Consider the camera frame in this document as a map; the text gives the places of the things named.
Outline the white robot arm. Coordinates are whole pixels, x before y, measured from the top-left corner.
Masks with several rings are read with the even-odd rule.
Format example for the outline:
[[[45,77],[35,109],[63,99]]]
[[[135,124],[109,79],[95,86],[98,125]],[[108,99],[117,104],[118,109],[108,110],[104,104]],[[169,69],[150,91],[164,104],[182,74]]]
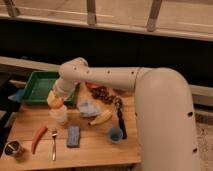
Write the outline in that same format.
[[[83,58],[62,64],[47,97],[59,107],[74,85],[88,82],[134,93],[143,171],[201,171],[193,99],[185,78],[169,68],[95,68]]]

